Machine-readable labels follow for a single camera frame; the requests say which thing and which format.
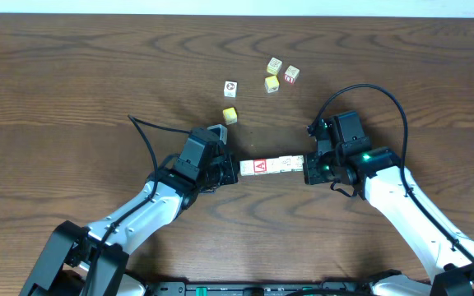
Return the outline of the white block letter M ladybug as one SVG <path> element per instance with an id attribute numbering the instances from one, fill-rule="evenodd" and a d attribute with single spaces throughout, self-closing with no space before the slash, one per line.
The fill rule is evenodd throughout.
<path id="1" fill-rule="evenodd" d="M 252 160 L 242 160 L 239 162 L 239 171 L 242 176 L 255 175 Z"/>

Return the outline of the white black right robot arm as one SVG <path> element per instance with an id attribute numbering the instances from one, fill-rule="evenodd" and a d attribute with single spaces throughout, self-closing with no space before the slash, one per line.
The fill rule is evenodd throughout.
<path id="1" fill-rule="evenodd" d="M 423 193 L 386 147 L 340 161 L 331 151 L 304 156 L 306 184 L 351 185 L 354 195 L 383 214 L 416 254 L 430 282 L 389 271 L 364 287 L 375 295 L 473 295 L 474 241 Z"/>

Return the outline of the white block number 4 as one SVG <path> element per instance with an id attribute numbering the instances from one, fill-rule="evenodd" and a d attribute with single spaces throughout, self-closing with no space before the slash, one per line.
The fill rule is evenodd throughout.
<path id="1" fill-rule="evenodd" d="M 281 172 L 280 159 L 279 158 L 266 159 L 266 172 L 267 174 L 280 173 Z"/>

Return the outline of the yellow bordered block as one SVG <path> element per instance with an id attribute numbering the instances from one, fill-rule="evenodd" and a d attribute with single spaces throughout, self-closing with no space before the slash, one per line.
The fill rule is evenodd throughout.
<path id="1" fill-rule="evenodd" d="M 278 58 L 271 58 L 267 64 L 267 73 L 276 76 L 282 68 L 282 60 Z"/>

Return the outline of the yellow white block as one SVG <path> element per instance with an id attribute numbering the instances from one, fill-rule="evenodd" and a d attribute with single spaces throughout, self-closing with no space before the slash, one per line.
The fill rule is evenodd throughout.
<path id="1" fill-rule="evenodd" d="M 273 93 L 279 90 L 280 83 L 277 76 L 268 76 L 264 80 L 267 93 Z"/>

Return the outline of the red block letter A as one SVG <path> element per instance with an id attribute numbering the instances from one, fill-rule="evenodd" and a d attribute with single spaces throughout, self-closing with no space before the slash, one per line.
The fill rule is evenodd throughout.
<path id="1" fill-rule="evenodd" d="M 255 175 L 267 173 L 267 160 L 260 159 L 253 161 L 253 171 Z"/>

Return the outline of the white block with green edge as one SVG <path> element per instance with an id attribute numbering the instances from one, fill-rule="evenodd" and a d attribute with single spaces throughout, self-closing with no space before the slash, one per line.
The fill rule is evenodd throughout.
<path id="1" fill-rule="evenodd" d="M 291 169 L 293 171 L 302 171 L 304 165 L 304 156 L 303 155 L 293 155 L 291 157 Z"/>

